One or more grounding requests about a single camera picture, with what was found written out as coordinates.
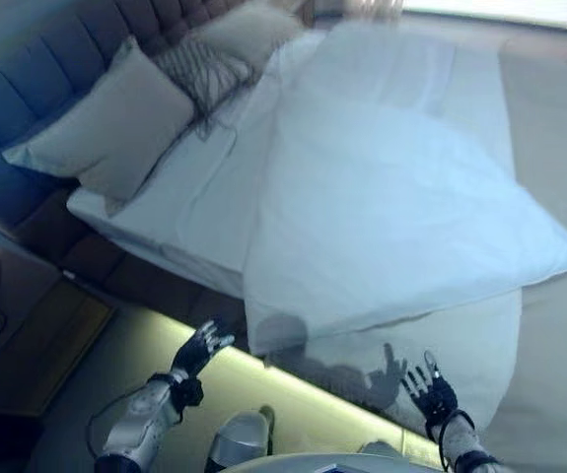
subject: black robot glove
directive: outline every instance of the black robot glove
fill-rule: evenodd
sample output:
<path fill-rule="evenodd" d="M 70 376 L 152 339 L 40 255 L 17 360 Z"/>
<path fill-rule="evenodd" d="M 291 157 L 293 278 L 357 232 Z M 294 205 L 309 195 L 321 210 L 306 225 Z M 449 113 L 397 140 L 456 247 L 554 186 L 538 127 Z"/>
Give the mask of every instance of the black robot glove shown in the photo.
<path fill-rule="evenodd" d="M 428 439 L 435 441 L 432 428 L 443 425 L 450 414 L 458 409 L 459 402 L 450 384 L 439 373 L 432 353 L 426 351 L 424 359 L 429 376 L 426 376 L 420 367 L 415 367 L 418 376 L 408 371 L 407 378 L 404 376 L 401 384 L 426 419 L 425 431 Z"/>
<path fill-rule="evenodd" d="M 190 377 L 196 377 L 217 352 L 233 342 L 235 337 L 219 319 L 209 320 L 177 351 L 172 368 L 185 370 Z"/>

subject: upholstered headboard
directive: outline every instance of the upholstered headboard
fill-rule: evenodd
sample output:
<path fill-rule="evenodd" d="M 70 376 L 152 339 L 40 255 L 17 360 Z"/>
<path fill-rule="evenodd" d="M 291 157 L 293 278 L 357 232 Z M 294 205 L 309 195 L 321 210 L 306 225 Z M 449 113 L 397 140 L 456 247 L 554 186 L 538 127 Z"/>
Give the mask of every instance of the upholstered headboard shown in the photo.
<path fill-rule="evenodd" d="M 135 34 L 154 53 L 243 0 L 88 0 L 0 59 L 0 152 L 51 123 Z M 8 165 L 0 153 L 0 232 L 55 263 L 90 229 L 65 201 L 76 182 Z"/>

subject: metal arm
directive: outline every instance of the metal arm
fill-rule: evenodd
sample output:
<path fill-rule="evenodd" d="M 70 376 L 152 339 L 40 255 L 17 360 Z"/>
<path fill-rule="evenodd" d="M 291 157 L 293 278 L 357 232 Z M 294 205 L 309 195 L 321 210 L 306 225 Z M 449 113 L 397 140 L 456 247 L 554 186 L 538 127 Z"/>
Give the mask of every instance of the metal arm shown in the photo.
<path fill-rule="evenodd" d="M 203 393 L 196 378 L 235 337 L 217 321 L 206 322 L 178 350 L 167 373 L 154 374 L 133 395 L 123 417 L 112 427 L 95 472 L 141 473 L 149 470 L 165 433 L 182 420 L 186 406 L 197 406 Z"/>

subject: white pillow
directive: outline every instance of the white pillow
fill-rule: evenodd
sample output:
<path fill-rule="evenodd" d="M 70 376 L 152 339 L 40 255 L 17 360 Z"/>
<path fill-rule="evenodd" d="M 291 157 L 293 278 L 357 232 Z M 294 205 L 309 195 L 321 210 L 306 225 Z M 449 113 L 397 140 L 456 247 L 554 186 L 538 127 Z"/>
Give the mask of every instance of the white pillow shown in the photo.
<path fill-rule="evenodd" d="M 8 163 L 127 201 L 193 117 L 191 100 L 129 38 L 93 89 L 55 123 L 5 150 Z"/>
<path fill-rule="evenodd" d="M 261 72 L 272 52 L 303 28 L 290 13 L 264 3 L 248 2 L 192 34 Z"/>
<path fill-rule="evenodd" d="M 248 248 L 257 354 L 567 271 L 567 231 L 479 143 L 423 113 L 284 92 Z"/>

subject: floor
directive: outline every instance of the floor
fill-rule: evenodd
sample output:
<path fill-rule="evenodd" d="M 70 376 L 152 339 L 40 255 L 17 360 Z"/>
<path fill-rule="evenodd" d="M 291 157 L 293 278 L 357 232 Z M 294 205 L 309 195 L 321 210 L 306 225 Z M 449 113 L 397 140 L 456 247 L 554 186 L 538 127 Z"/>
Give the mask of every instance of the floor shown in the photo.
<path fill-rule="evenodd" d="M 88 418 L 112 398 L 163 371 L 192 330 L 148 309 L 125 306 L 66 382 L 45 418 L 45 432 L 27 472 L 92 471 L 84 443 Z M 165 438 L 152 471 L 203 471 L 219 426 L 234 413 L 272 406 L 274 452 L 353 452 L 382 439 L 420 463 L 437 464 L 426 440 L 352 406 L 245 353 L 229 348 L 201 374 L 205 397 Z M 120 405 L 96 422 L 100 449 Z"/>

